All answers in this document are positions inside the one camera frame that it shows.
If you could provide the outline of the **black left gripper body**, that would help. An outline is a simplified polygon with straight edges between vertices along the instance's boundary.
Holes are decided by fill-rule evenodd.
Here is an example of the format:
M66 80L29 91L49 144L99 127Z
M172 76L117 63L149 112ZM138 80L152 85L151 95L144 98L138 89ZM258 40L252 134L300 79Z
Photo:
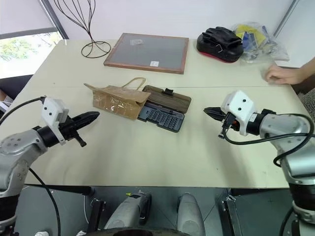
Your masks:
M59 125L59 131L66 141L75 139L81 147L84 147L87 143L80 137L78 130L86 125L87 122L82 118L67 117L66 121Z

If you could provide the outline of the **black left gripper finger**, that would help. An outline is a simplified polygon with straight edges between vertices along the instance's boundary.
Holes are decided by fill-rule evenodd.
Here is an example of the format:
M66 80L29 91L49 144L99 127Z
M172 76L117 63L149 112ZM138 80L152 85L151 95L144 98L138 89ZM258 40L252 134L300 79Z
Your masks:
M100 113L97 111L89 111L89 112L79 114L73 117L72 119L74 121L94 121L98 118L99 115Z
M76 127L85 127L98 118L99 114L80 114L74 117Z

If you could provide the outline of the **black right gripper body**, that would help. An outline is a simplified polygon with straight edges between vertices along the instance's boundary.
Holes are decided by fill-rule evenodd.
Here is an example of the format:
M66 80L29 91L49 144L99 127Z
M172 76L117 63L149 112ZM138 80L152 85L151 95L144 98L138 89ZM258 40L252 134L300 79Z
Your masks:
M218 134L218 137L221 139L225 139L225 135L229 129L234 131L239 131L239 122L236 120L236 116L231 112L228 112L222 123L222 131Z

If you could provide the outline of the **person's bare hand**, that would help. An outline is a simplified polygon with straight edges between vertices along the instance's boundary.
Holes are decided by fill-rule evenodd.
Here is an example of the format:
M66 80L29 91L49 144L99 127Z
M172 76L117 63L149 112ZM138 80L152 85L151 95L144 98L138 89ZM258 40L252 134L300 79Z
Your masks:
M277 65L271 65L265 75L265 80L278 85L295 85L304 80L301 69L282 68Z

